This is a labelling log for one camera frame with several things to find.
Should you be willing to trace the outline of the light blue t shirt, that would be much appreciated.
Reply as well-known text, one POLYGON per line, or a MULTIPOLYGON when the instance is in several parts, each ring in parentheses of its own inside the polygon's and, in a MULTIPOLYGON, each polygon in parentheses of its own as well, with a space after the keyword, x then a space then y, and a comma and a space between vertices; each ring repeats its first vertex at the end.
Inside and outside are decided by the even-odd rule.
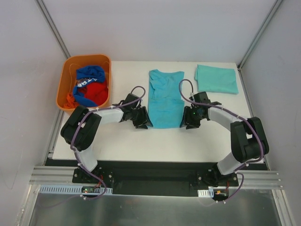
POLYGON ((174 129, 180 126, 184 101, 179 92, 179 83, 184 72, 149 71, 148 114, 156 129, 174 129))

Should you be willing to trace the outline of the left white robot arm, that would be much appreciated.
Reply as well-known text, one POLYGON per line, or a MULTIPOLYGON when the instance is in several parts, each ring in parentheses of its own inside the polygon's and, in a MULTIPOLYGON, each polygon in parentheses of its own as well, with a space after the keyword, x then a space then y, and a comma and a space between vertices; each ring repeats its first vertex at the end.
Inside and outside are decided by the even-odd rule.
POLYGON ((118 104, 106 108, 89 109, 79 105, 63 125, 61 136, 70 145, 87 182, 95 183, 99 179, 93 142, 100 126, 130 120, 136 129, 153 127, 146 107, 141 105, 141 99, 130 93, 118 104))

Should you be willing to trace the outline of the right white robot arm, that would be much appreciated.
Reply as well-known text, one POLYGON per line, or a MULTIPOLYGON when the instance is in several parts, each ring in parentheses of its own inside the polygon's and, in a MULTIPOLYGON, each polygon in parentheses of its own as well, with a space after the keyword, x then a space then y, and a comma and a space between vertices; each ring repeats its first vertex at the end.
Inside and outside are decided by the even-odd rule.
POLYGON ((213 121, 230 132, 230 153, 201 179, 208 186, 224 185, 238 170, 251 162, 261 161, 269 152, 269 145, 261 120, 258 117, 244 118, 219 102, 211 102, 206 92, 192 94, 184 108, 181 127, 197 129, 202 120, 213 121))

